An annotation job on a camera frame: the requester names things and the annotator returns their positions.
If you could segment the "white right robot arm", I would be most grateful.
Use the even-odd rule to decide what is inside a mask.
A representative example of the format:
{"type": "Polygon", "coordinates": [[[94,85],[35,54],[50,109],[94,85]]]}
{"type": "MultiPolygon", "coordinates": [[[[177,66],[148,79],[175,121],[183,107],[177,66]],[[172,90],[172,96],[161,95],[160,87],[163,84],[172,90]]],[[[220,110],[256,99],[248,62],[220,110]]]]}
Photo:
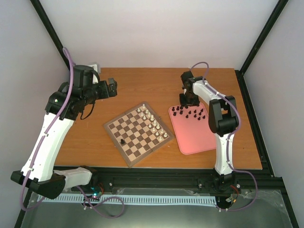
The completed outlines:
{"type": "Polygon", "coordinates": [[[191,71],[184,72],[180,78],[184,90],[179,95],[182,106],[197,106],[199,99],[209,104],[208,124],[216,137],[215,177],[212,186],[214,191],[224,192],[235,183],[233,139],[240,124],[236,100],[233,96],[218,92],[204,77],[194,77],[191,71]]]}

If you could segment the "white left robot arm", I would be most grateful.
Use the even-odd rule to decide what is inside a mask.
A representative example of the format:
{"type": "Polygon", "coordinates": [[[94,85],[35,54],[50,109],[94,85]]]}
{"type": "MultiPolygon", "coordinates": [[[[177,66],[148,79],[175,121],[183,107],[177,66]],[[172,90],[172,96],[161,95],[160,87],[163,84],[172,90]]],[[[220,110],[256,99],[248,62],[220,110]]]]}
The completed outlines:
{"type": "Polygon", "coordinates": [[[91,66],[75,65],[73,82],[64,82],[48,100],[44,122],[34,149],[20,171],[10,179],[33,192],[55,199],[68,188],[83,186],[88,191],[98,188],[97,171],[88,166],[58,171],[54,163],[67,132],[77,117],[84,119],[87,105],[117,95],[117,82],[113,78],[100,80],[91,66]]]}

